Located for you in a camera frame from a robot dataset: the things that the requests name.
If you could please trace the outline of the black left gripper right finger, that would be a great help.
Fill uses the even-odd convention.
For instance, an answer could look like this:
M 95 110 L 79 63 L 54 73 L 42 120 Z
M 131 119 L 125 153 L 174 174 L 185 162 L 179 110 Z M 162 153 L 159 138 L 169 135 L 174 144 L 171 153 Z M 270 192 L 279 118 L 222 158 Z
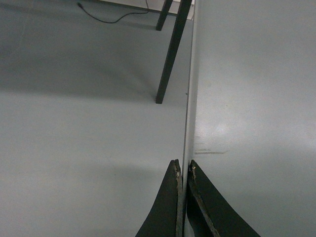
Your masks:
M 191 160 L 187 179 L 187 217 L 196 237 L 259 236 L 194 160 Z

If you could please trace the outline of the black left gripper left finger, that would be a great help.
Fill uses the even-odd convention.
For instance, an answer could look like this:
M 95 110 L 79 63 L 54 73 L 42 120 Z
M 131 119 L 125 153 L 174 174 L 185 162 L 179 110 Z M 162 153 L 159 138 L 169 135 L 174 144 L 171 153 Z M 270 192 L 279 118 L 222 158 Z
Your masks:
M 137 232 L 138 237 L 183 235 L 183 180 L 179 160 L 171 160 L 154 204 Z

